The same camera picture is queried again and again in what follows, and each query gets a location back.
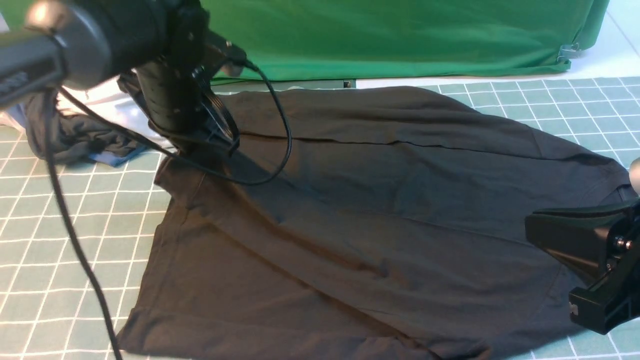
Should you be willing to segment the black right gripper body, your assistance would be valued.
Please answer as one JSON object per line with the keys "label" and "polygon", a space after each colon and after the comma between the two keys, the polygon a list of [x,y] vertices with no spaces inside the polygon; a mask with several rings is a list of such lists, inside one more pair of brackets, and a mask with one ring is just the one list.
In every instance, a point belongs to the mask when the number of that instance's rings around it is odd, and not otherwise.
{"label": "black right gripper body", "polygon": [[640,312],[640,204],[536,210],[526,239],[573,271],[586,287],[569,292],[571,321],[606,335]]}

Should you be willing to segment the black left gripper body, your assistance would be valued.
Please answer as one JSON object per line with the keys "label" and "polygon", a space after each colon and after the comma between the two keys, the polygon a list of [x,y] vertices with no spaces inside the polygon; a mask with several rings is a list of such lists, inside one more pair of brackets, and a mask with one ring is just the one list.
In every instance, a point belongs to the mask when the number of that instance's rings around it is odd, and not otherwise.
{"label": "black left gripper body", "polygon": [[238,77],[246,52],[211,30],[179,30],[162,38],[139,37],[134,55],[145,63],[124,71],[119,88],[146,114],[151,129],[180,152],[212,148],[227,155],[240,145],[240,131],[210,81],[219,72]]}

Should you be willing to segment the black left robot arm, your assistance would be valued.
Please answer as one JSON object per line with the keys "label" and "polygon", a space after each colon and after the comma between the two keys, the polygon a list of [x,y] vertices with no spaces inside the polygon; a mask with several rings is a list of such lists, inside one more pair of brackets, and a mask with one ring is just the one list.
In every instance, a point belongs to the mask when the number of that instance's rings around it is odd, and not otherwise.
{"label": "black left robot arm", "polygon": [[230,155],[240,132],[210,80],[247,65],[242,48],[210,30],[198,0],[38,0],[23,29],[1,34],[1,107],[135,70],[141,93],[133,99],[151,129],[184,152],[202,146]]}

